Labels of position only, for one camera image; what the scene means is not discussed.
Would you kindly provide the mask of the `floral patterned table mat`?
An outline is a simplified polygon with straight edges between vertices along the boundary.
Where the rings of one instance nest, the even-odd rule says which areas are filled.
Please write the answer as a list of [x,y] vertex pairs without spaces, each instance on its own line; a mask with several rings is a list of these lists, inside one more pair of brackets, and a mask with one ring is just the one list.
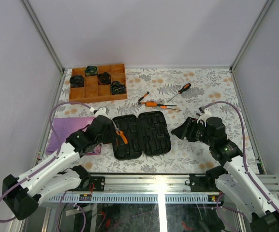
[[[187,83],[191,87],[173,97]],[[138,105],[138,100],[147,92],[144,101],[156,101],[176,105],[182,112],[163,110],[168,130],[181,125],[187,117],[194,117],[198,108],[209,105],[214,116],[220,117],[226,133],[239,148],[246,150],[249,168],[259,173],[258,161],[248,137],[246,126],[240,122],[240,110],[233,80],[227,69],[127,69],[126,85],[128,98],[119,101],[94,103],[96,109],[106,107],[110,117],[135,115],[148,111]],[[119,161],[114,157],[111,145],[102,145],[93,155],[85,155],[75,162],[89,172],[99,173],[159,173],[185,174],[204,173],[218,165],[206,145],[190,143],[171,137],[171,151],[165,155],[148,157],[142,154],[137,159]]]

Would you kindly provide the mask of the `purple folded cloth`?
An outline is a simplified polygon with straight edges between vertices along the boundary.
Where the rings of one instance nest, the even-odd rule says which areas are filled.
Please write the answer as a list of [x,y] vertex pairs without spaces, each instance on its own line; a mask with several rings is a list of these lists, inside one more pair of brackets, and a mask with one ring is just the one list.
[[63,142],[65,142],[70,134],[91,124],[93,119],[94,117],[55,118],[53,120],[53,128],[58,135],[58,139],[54,134],[50,136],[49,145],[47,146],[45,153],[51,155]]

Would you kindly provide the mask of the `black plastic tool case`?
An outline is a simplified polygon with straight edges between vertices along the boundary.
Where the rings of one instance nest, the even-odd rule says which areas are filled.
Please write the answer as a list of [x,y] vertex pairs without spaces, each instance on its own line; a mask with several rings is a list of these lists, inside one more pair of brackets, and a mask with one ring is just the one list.
[[139,116],[125,115],[113,118],[123,132],[127,143],[115,135],[113,152],[117,160],[132,160],[143,153],[148,157],[167,154],[171,151],[171,140],[165,116],[161,111],[140,113]]

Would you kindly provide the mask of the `black rolled tape right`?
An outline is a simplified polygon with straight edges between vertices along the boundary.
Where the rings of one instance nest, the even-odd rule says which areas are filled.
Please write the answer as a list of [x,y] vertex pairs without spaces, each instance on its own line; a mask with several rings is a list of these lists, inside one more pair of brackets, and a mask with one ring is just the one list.
[[113,81],[110,85],[110,90],[113,95],[125,94],[126,86],[119,81]]

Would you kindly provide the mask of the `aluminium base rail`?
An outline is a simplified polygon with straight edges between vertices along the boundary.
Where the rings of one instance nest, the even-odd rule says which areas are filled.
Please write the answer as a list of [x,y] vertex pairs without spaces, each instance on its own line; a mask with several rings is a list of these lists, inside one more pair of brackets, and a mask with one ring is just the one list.
[[92,176],[91,184],[80,188],[77,174],[67,172],[46,183],[33,184],[28,193],[36,197],[39,204],[51,203],[157,203],[163,194],[166,203],[214,204],[219,191],[223,191],[233,202],[254,208],[263,205],[266,198],[257,194],[252,197],[242,184],[230,175],[218,179],[217,190],[200,190],[198,180],[189,181],[186,175],[107,175]]

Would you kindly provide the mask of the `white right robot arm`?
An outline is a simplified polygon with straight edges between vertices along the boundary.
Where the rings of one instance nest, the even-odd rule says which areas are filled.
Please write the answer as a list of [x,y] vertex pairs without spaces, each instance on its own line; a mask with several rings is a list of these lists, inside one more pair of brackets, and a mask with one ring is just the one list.
[[227,195],[246,216],[253,232],[279,232],[279,200],[248,167],[238,146],[227,138],[220,118],[188,117],[171,133],[181,140],[202,142],[209,147],[220,165],[206,172],[206,187]]

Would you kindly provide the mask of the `orange handled pliers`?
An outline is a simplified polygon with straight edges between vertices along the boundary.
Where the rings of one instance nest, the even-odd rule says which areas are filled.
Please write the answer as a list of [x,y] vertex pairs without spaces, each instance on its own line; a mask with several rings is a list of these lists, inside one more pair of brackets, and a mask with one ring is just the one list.
[[121,137],[121,139],[123,140],[124,144],[127,144],[128,143],[128,140],[127,138],[125,137],[124,133],[122,130],[119,129],[118,125],[113,122],[113,125],[115,127],[115,130],[116,130],[116,134],[119,135]]

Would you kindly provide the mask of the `thin orange precision screwdriver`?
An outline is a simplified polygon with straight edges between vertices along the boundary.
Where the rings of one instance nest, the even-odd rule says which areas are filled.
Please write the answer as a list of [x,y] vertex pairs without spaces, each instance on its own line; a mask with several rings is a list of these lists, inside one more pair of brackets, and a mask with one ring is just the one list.
[[161,109],[166,109],[166,110],[172,110],[172,111],[177,111],[177,112],[182,112],[182,110],[180,109],[176,109],[176,108],[171,108],[168,106],[160,106]]

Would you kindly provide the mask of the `orange wooden compartment tray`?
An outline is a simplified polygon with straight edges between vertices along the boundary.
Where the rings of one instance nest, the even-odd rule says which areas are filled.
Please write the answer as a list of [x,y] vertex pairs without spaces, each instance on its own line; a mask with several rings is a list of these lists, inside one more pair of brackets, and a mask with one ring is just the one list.
[[[98,80],[97,75],[86,76],[85,67],[74,68],[71,71],[71,76],[83,76],[82,87],[71,87],[69,91],[69,101],[81,103],[106,102],[125,100],[128,98],[127,91],[120,94],[113,94],[111,84],[102,84]],[[118,81],[123,86],[126,86],[126,71],[125,64],[105,64],[98,66],[98,73],[107,72],[111,75],[110,81]]]

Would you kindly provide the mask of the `orange handled utility knife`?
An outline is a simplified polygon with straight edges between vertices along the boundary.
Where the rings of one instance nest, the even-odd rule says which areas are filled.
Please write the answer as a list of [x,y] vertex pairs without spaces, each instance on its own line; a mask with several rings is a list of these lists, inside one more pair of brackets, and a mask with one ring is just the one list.
[[166,104],[161,104],[153,101],[139,102],[138,104],[145,105],[146,107],[161,107],[161,108],[166,108],[168,106],[176,107],[176,105],[166,105]]

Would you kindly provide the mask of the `large orange black screwdriver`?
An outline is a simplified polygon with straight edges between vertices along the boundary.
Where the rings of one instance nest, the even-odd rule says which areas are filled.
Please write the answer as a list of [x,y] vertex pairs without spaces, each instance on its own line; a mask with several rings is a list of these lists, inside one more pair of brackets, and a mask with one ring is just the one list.
[[173,97],[168,99],[166,102],[171,101],[173,98],[175,98],[177,95],[181,95],[183,92],[187,91],[191,87],[191,83],[185,84]]

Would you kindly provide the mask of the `black rolled tape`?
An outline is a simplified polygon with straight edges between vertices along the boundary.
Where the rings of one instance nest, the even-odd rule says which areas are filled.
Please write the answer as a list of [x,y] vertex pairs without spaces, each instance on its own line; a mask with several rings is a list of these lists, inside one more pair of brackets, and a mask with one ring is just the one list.
[[85,68],[85,76],[97,76],[98,75],[98,66],[89,65]]
[[84,87],[84,77],[82,75],[74,75],[69,80],[71,88]]
[[110,90],[113,95],[125,94],[126,86],[119,81],[113,81],[110,85]]
[[103,72],[97,75],[99,85],[110,85],[111,84],[111,74],[108,72]]

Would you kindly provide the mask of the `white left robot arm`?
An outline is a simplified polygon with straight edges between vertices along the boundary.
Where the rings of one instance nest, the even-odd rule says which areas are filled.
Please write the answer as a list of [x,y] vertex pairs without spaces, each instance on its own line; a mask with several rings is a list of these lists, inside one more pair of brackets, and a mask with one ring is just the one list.
[[2,183],[2,199],[18,220],[31,216],[49,198],[72,189],[90,187],[91,176],[81,165],[67,171],[71,163],[93,152],[99,144],[112,142],[116,126],[106,116],[72,133],[43,162],[18,177],[8,175]]

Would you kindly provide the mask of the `small orange black screwdriver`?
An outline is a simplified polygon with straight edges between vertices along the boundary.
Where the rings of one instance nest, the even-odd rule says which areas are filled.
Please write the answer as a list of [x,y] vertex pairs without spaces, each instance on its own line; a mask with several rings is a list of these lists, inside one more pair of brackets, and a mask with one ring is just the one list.
[[138,100],[138,105],[141,105],[141,104],[145,104],[145,103],[142,103],[141,101],[149,94],[149,91],[147,91],[139,100]]

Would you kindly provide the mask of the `black rolled tape middle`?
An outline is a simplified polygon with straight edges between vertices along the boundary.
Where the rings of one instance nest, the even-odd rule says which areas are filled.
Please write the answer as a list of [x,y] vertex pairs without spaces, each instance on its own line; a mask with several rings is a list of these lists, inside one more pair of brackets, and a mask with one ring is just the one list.
[[108,72],[103,72],[97,75],[99,85],[110,85],[111,84],[111,74]]

